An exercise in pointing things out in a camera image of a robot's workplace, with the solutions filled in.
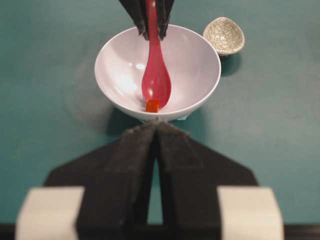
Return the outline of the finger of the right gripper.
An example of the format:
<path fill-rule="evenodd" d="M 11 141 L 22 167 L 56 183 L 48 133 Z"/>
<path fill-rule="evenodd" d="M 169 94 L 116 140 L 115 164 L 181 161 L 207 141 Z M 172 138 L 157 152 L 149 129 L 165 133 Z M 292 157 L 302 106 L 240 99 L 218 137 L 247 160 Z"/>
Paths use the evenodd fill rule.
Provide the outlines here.
<path fill-rule="evenodd" d="M 163 40 L 167 35 L 167 29 L 171 19 L 171 11 L 175 0 L 156 0 L 156 14 L 157 14 L 157 30 L 158 37 Z"/>
<path fill-rule="evenodd" d="M 145 40 L 149 39 L 146 2 L 144 0 L 119 0 L 120 4 L 131 17 L 137 27 L 138 34 Z"/>

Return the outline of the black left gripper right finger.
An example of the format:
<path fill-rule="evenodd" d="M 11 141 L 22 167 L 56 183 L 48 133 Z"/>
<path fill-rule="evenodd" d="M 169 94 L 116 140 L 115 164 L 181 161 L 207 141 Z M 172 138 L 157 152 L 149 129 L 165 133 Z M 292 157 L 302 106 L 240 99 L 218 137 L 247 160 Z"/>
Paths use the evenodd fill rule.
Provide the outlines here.
<path fill-rule="evenodd" d="M 218 186 L 258 186 L 244 165 L 161 122 L 155 132 L 163 222 L 175 240 L 219 240 Z"/>

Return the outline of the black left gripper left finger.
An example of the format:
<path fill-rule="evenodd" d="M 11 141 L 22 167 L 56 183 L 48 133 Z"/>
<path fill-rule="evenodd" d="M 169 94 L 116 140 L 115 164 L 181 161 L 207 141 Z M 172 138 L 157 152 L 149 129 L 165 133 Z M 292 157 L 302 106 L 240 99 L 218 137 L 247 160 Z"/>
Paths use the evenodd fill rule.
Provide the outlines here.
<path fill-rule="evenodd" d="M 84 187 L 75 223 L 81 240 L 125 240 L 145 225 L 154 167 L 156 121 L 53 169 L 45 187 Z"/>

